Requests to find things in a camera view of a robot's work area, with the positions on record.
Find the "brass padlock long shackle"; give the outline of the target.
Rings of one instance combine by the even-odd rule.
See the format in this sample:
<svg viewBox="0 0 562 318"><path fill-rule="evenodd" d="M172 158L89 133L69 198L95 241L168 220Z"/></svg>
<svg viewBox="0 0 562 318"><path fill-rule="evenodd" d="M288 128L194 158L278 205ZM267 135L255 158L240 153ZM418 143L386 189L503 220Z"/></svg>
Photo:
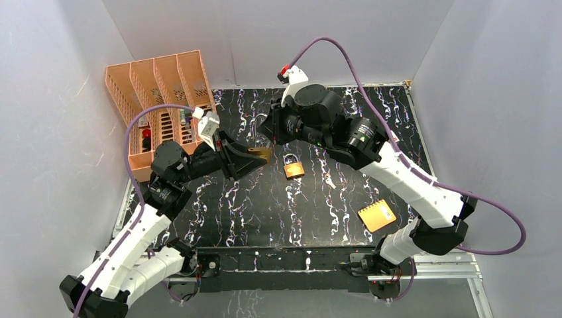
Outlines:
<svg viewBox="0 0 562 318"><path fill-rule="evenodd" d="M272 157L272 149L268 147L253 147L248 149L248 153L254 156L258 156L270 163Z"/></svg>

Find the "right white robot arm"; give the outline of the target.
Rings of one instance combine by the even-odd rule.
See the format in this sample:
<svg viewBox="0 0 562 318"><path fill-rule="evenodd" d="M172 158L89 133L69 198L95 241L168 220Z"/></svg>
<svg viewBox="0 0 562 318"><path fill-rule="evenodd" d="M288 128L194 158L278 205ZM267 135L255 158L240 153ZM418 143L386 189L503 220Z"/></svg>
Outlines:
<svg viewBox="0 0 562 318"><path fill-rule="evenodd" d="M319 84L274 98L270 104L267 118L257 128L267 139L279 145L300 140L318 146L338 163L386 186L418 213L414 221L378 243L373 256L378 272L391 274L419 252L447 254L464 241L469 229L465 218L477 201L438 187L415 164L401 161L380 123L347 116L341 98Z"/></svg>

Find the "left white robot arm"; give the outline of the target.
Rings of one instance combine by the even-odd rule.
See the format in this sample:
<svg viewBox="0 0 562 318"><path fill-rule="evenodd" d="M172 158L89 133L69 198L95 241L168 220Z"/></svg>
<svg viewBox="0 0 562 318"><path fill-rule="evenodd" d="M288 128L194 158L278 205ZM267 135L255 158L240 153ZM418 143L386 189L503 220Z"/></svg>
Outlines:
<svg viewBox="0 0 562 318"><path fill-rule="evenodd" d="M59 289L74 317L125 317L132 304L156 284L176 274L200 278L197 248L181 238L166 243L138 264L149 245L184 210L192 192L186 184L221 171L239 180L268 164L270 151L249 148L219 131L211 144L192 154L176 141L157 146L148 187L127 226L78 276L68 275Z"/></svg>

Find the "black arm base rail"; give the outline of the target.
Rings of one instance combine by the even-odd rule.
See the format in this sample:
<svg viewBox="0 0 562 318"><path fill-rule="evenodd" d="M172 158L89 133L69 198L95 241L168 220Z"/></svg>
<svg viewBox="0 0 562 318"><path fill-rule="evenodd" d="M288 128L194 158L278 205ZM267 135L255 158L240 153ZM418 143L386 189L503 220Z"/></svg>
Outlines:
<svg viewBox="0 0 562 318"><path fill-rule="evenodd" d="M472 254L426 253L387 265L365 247L195 248L177 242L156 251L104 252L81 272L107 299L121 292L133 303L160 282L197 284L201 293L235 290L347 290L395 299L413 279L481 278Z"/></svg>

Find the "silver key bunch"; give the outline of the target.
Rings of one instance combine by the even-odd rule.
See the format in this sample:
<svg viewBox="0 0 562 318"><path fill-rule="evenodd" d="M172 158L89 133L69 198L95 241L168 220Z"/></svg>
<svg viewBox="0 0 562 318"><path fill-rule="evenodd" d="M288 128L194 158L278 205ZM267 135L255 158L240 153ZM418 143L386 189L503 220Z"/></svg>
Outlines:
<svg viewBox="0 0 562 318"><path fill-rule="evenodd" d="M331 177L330 174L324 175L323 180L324 180L324 182L325 182L329 187L331 187L332 189L336 189L336 188L337 188L337 186L334 184L334 182L333 182L332 177Z"/></svg>

